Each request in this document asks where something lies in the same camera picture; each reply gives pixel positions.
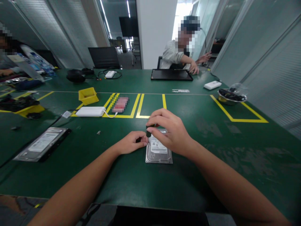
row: white charger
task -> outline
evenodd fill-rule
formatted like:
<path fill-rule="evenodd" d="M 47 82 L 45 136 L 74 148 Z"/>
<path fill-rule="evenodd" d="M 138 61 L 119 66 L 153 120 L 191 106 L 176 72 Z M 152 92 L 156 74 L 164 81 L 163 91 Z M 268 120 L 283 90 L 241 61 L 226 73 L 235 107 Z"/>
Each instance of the white charger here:
<path fill-rule="evenodd" d="M 222 85 L 222 83 L 220 83 L 218 81 L 213 81 L 213 82 L 205 84 L 204 88 L 206 88 L 208 90 L 212 90 L 212 89 L 215 89 L 217 87 L 220 87 L 221 85 Z"/>
<path fill-rule="evenodd" d="M 106 78 L 113 78 L 114 74 L 116 71 L 108 71 L 107 74 L 105 75 Z"/>

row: hard drive in plastic packaging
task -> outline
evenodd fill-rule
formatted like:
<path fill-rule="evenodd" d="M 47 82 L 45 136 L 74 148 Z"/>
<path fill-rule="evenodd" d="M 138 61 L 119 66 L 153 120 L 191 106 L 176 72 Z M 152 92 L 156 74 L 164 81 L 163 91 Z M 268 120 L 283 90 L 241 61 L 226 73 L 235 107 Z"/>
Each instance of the hard drive in plastic packaging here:
<path fill-rule="evenodd" d="M 159 131 L 161 131 L 161 133 L 167 133 L 166 129 L 159 129 Z M 171 150 L 165 147 L 153 135 L 148 138 L 148 141 L 145 157 L 146 163 L 173 164 Z"/>
<path fill-rule="evenodd" d="M 43 161 L 59 146 L 71 132 L 68 128 L 49 127 L 42 135 L 22 150 L 14 160 L 38 162 Z"/>

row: yellow plastic tray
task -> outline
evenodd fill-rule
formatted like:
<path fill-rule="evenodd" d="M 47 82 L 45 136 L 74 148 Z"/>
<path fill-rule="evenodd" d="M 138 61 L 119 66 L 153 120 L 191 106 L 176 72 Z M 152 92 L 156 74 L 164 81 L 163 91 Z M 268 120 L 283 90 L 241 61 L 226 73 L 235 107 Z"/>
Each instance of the yellow plastic tray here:
<path fill-rule="evenodd" d="M 27 118 L 26 116 L 28 115 L 28 113 L 40 113 L 44 110 L 45 110 L 45 108 L 43 108 L 41 105 L 34 105 L 34 106 L 30 106 L 28 108 L 24 108 L 20 111 L 13 112 L 13 113 L 21 115 L 24 118 Z"/>
<path fill-rule="evenodd" d="M 84 105 L 93 104 L 99 101 L 95 89 L 93 87 L 79 90 L 78 99 L 82 101 Z"/>

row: green table surface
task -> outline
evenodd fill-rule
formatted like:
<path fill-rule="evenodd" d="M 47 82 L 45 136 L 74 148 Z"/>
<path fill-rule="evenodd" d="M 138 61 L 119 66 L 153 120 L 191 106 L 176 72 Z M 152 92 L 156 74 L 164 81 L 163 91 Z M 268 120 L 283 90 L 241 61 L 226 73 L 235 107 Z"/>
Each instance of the green table surface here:
<path fill-rule="evenodd" d="M 87 79 L 73 84 L 59 70 L 58 77 L 36 88 L 35 96 L 46 108 L 39 120 L 29 120 L 13 113 L 0 113 L 0 164 L 25 143 L 41 134 L 63 112 L 75 109 L 81 101 L 78 91 L 94 87 L 104 106 L 112 93 L 127 96 L 130 102 L 124 115 L 130 115 L 139 94 L 144 94 L 140 115 L 149 116 L 163 107 L 165 94 L 168 110 L 182 118 L 193 139 L 228 163 L 256 186 L 284 215 L 295 217 L 300 188 L 300 141 L 278 126 L 264 113 L 247 103 L 268 123 L 232 122 L 206 90 L 204 84 L 214 81 L 208 72 L 188 81 L 151 81 L 151 70 L 122 70 L 120 79 L 101 81 Z M 173 89 L 188 89 L 175 93 Z M 12 92 L 13 97 L 25 92 Z M 225 106 L 235 119 L 258 119 L 242 104 Z M 43 163 L 11 161 L 0 169 L 0 194 L 50 198 L 76 173 L 130 131 L 145 131 L 147 119 L 69 117 L 54 126 L 72 132 Z M 21 126 L 12 131 L 10 128 Z M 191 212 L 226 212 L 197 167 L 186 158 L 173 153 L 173 164 L 145 163 L 146 148 L 120 156 L 113 164 L 95 202 L 114 205 L 183 210 Z"/>

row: white power bank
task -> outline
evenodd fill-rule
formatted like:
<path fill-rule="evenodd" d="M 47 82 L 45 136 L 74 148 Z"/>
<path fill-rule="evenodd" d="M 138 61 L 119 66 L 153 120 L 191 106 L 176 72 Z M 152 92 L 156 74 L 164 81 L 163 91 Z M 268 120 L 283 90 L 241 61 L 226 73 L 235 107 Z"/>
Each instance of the white power bank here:
<path fill-rule="evenodd" d="M 112 78 L 116 71 L 108 71 L 107 74 L 105 75 L 106 78 Z"/>
<path fill-rule="evenodd" d="M 210 82 L 204 85 L 204 88 L 208 89 L 208 90 L 212 90 L 215 89 L 217 87 L 220 87 L 222 85 L 222 83 L 218 82 L 218 81 L 214 81 L 214 82 Z"/>
<path fill-rule="evenodd" d="M 75 114 L 78 117 L 101 117 L 105 111 L 105 107 L 81 107 Z"/>

